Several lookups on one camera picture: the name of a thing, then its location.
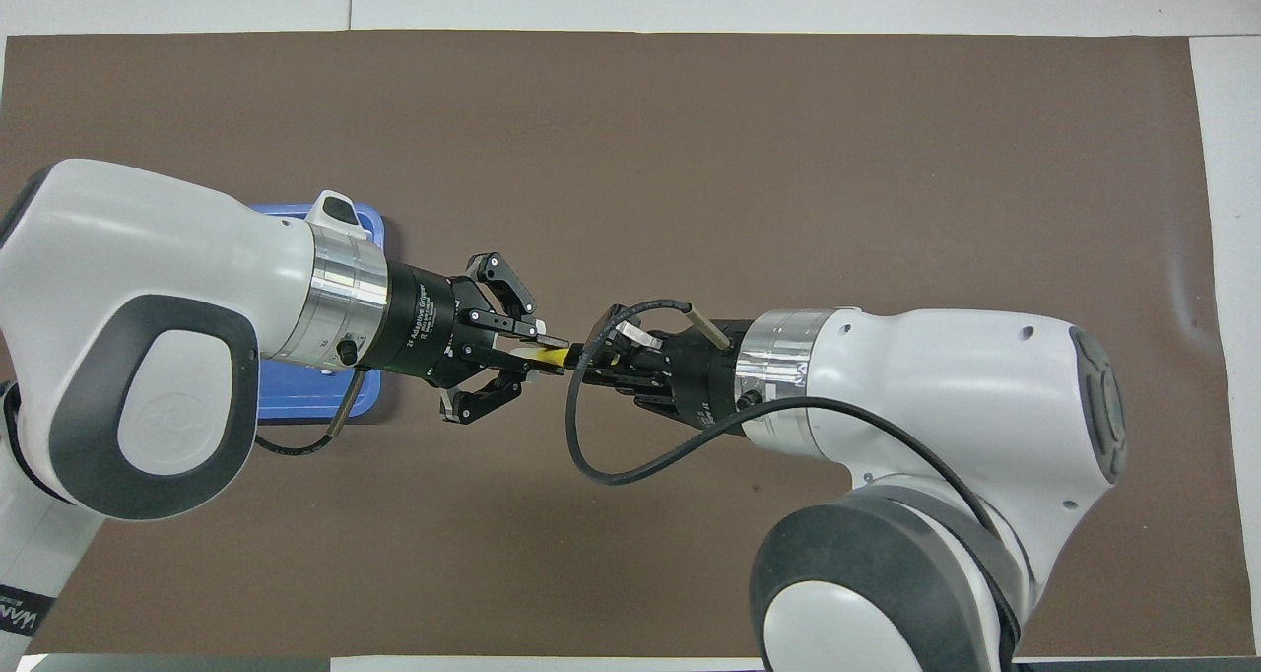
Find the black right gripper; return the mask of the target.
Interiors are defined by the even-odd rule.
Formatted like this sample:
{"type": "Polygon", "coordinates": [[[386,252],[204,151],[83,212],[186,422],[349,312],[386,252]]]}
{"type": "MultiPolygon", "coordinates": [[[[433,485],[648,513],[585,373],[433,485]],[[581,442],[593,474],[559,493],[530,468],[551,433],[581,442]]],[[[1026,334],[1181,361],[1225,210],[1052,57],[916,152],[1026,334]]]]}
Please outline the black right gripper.
{"type": "MultiPolygon", "coordinates": [[[[719,320],[716,325],[729,338],[731,345],[721,352],[702,337],[696,327],[670,334],[665,330],[642,329],[642,316],[622,322],[604,340],[596,340],[599,332],[612,316],[625,311],[625,304],[612,304],[598,318],[591,329],[591,344],[596,345],[593,363],[617,363],[629,358],[642,348],[660,350],[668,358],[665,368],[663,401],[644,398],[644,410],[671,419],[690,427],[705,430],[736,411],[735,366],[739,348],[752,329],[748,320],[719,320]]],[[[607,386],[619,395],[656,395],[654,372],[639,369],[614,369],[588,367],[572,372],[567,392],[575,393],[580,386],[607,386]]]]}

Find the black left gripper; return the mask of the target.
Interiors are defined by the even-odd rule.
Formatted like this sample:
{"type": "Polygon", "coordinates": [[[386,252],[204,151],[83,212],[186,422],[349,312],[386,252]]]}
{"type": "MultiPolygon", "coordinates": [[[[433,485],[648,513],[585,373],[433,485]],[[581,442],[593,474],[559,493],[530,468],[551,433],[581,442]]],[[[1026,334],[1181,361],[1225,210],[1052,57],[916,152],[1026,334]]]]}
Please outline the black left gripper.
{"type": "Polygon", "coordinates": [[[440,402],[444,421],[468,425],[520,397],[531,361],[504,352],[463,352],[464,345],[493,345],[492,332],[509,338],[567,348],[535,316],[536,301],[508,260],[498,251],[469,258],[465,274],[445,277],[410,264],[388,264],[388,301],[380,329],[380,369],[422,377],[445,390],[440,402]],[[478,289],[491,289],[501,311],[478,289]],[[463,309],[463,322],[458,311],[463,309]],[[456,385],[496,369],[498,374],[477,392],[456,385]]]}

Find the brown table mat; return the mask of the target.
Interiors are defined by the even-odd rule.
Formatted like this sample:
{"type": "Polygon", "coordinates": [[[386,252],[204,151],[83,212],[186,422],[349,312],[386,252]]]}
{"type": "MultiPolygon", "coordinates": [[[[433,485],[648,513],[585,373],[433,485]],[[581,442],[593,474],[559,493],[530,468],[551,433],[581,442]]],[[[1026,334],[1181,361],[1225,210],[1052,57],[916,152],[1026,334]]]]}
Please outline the brown table mat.
{"type": "MultiPolygon", "coordinates": [[[[306,32],[6,44],[0,214],[100,159],[387,219],[438,274],[498,250],[554,332],[612,303],[1048,314],[1108,352],[1129,465],[1030,657],[1253,651],[1192,53],[1171,38],[306,32]]],[[[33,652],[754,657],[765,532],[844,466],[707,444],[605,488],[564,379],[467,427],[387,377],[306,458],[108,523],[33,652]]]]}

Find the blue plastic tray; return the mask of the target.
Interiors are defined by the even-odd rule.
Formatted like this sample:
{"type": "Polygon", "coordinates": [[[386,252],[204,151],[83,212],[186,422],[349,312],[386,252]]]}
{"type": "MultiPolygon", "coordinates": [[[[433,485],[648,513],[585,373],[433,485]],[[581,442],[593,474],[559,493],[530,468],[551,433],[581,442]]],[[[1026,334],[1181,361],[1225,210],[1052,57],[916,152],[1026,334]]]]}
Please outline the blue plastic tray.
{"type": "MultiPolygon", "coordinates": [[[[280,202],[280,204],[251,206],[257,213],[271,217],[303,219],[311,208],[311,202],[280,202]]],[[[364,227],[368,240],[383,248],[385,222],[373,206],[356,202],[356,213],[364,227]]],[[[344,397],[352,373],[349,369],[332,372],[311,369],[298,364],[276,361],[261,363],[260,372],[260,421],[317,420],[330,421],[344,397]]],[[[381,393],[382,374],[378,369],[364,373],[351,417],[363,416],[375,408],[381,393]]]]}

